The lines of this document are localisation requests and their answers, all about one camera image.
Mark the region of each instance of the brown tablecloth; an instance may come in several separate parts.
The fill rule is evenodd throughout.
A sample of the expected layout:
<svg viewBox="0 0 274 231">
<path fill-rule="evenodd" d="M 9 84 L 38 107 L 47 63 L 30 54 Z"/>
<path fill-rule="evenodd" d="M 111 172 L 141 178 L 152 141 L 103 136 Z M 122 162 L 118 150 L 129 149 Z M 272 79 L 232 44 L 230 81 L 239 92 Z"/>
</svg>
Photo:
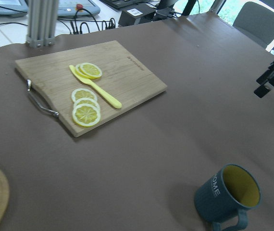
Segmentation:
<svg viewBox="0 0 274 231">
<path fill-rule="evenodd" d="M 73 138 L 32 104 L 14 61 L 111 40 L 168 89 Z M 193 195 L 226 163 L 262 190 L 246 230 L 274 230 L 274 90 L 253 93 L 273 60 L 212 13 L 1 47 L 0 169 L 11 194 L 0 231 L 210 230 Z"/>
</svg>

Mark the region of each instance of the mug handle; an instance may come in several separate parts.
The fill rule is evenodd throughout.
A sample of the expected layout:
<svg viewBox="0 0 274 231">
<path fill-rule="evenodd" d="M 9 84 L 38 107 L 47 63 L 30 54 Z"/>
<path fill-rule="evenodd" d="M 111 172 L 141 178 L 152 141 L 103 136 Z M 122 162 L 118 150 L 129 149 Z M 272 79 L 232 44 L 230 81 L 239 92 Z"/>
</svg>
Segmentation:
<svg viewBox="0 0 274 231">
<path fill-rule="evenodd" d="M 238 222 L 234 226 L 230 226 L 228 228 L 225 228 L 222 230 L 221 224 L 219 222 L 213 222 L 213 231 L 237 231 L 237 230 L 243 230 L 247 227 L 248 225 L 248 218 L 246 211 L 244 209 L 238 209 L 237 210 L 237 215 L 238 215 Z"/>
</svg>

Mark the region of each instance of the yellow plastic knife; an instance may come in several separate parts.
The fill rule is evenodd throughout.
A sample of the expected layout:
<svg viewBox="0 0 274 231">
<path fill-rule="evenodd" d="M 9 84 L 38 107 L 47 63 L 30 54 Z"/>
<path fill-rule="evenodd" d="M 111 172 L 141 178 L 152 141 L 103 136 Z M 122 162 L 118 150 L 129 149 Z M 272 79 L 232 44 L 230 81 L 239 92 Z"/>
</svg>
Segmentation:
<svg viewBox="0 0 274 231">
<path fill-rule="evenodd" d="M 73 65 L 69 65 L 71 72 L 73 75 L 82 83 L 87 84 L 91 86 L 94 90 L 96 90 L 108 103 L 110 103 L 114 108 L 120 109 L 122 107 L 122 104 L 113 96 L 111 96 L 109 93 L 104 91 L 102 88 L 100 88 L 97 84 L 95 84 L 91 79 L 80 77 L 75 70 L 75 67 Z"/>
</svg>

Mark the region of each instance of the metal handle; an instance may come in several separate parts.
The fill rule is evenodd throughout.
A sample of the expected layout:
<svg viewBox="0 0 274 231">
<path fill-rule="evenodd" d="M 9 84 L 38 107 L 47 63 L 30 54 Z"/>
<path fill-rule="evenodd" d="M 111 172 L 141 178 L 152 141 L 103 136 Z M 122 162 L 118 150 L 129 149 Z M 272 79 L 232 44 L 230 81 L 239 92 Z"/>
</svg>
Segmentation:
<svg viewBox="0 0 274 231">
<path fill-rule="evenodd" d="M 43 107 L 42 104 L 36 99 L 35 95 L 31 92 L 31 80 L 29 79 L 27 79 L 27 92 L 33 102 L 35 102 L 41 110 L 52 114 L 56 118 L 59 117 L 59 112 Z"/>
</svg>

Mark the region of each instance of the cable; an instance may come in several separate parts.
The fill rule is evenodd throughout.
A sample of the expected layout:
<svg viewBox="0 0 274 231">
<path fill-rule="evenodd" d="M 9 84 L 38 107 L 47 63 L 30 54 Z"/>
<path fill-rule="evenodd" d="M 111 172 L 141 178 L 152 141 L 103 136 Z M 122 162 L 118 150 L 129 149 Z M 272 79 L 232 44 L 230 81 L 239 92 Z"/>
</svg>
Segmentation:
<svg viewBox="0 0 274 231">
<path fill-rule="evenodd" d="M 199 0 L 197 0 L 197 3 L 198 3 L 198 7 L 199 7 L 199 12 L 200 13 L 200 3 L 199 3 Z"/>
<path fill-rule="evenodd" d="M 70 35 L 72 34 L 72 32 L 71 32 L 71 30 L 70 30 L 70 28 L 68 27 L 68 25 L 67 25 L 67 24 L 65 24 L 63 21 L 61 21 L 61 20 L 59 20 L 59 19 L 57 19 L 57 21 L 59 21 L 59 22 L 61 22 L 63 25 L 65 25 L 65 26 L 69 29 L 69 31 L 70 31 Z"/>
<path fill-rule="evenodd" d="M 15 23 L 15 22 L 0 23 L 0 26 L 1 26 L 1 25 L 7 25 L 7 24 L 19 24 L 19 25 L 23 25 L 23 26 L 28 26 L 28 25 L 26 25 L 26 24 L 24 24 L 24 23 Z"/>
<path fill-rule="evenodd" d="M 81 27 L 82 27 L 82 25 L 86 25 L 87 26 L 87 28 L 88 28 L 88 33 L 90 33 L 90 29 L 89 29 L 89 27 L 88 27 L 88 24 L 86 23 L 86 22 L 82 22 L 81 24 L 80 24 L 80 27 L 79 27 L 79 31 L 80 31 L 80 34 L 83 34 L 83 32 L 82 32 L 82 30 L 81 30 Z"/>
<path fill-rule="evenodd" d="M 109 29 L 108 26 L 107 26 L 107 22 L 106 22 L 105 20 L 103 20 L 103 21 L 102 21 L 102 30 L 104 30 L 104 29 L 103 29 L 103 24 L 104 24 L 104 23 L 105 23 L 105 30 Z"/>
<path fill-rule="evenodd" d="M 74 19 L 61 18 L 61 17 L 59 17 L 59 19 L 62 20 L 62 21 L 75 21 Z M 95 22 L 95 21 L 89 21 L 89 20 L 76 20 L 76 21 L 77 22 L 87 22 L 87 23 L 94 23 Z"/>
<path fill-rule="evenodd" d="M 95 21 L 95 23 L 96 23 L 96 25 L 97 25 L 97 27 L 98 27 L 98 30 L 100 31 L 100 27 L 99 27 L 99 24 L 98 24 L 97 20 L 96 20 L 95 17 L 92 15 L 92 13 L 91 13 L 90 11 L 86 10 L 85 8 L 78 9 L 78 10 L 76 11 L 76 13 L 75 13 L 74 21 L 75 21 L 75 27 L 76 27 L 76 28 L 77 28 L 76 18 L 77 18 L 77 13 L 78 13 L 79 11 L 86 11 L 86 12 L 93 18 L 93 20 Z"/>
<path fill-rule="evenodd" d="M 170 14 L 172 14 L 172 16 L 174 16 L 174 17 L 176 17 L 176 18 L 178 18 L 179 16 L 177 16 L 178 14 L 180 14 L 181 15 L 181 13 L 180 12 L 176 12 L 176 11 L 170 11 Z"/>
<path fill-rule="evenodd" d="M 17 12 L 22 12 L 22 13 L 28 13 L 26 11 L 18 11 L 18 10 L 15 10 L 15 9 L 12 9 L 12 8 L 7 8 L 7 7 L 4 7 L 4 6 L 0 6 L 0 8 L 6 9 L 6 10 L 10 10 L 10 11 L 17 11 Z"/>
<path fill-rule="evenodd" d="M 72 30 L 73 30 L 73 34 L 77 35 L 78 34 L 78 30 L 76 29 L 76 31 L 75 31 L 75 28 L 74 28 L 74 25 L 73 25 L 73 21 L 70 21 L 70 24 L 71 24 L 71 27 L 72 27 Z"/>
<path fill-rule="evenodd" d="M 111 18 L 109 20 L 109 29 L 115 29 L 116 28 L 116 20 L 114 18 Z"/>
</svg>

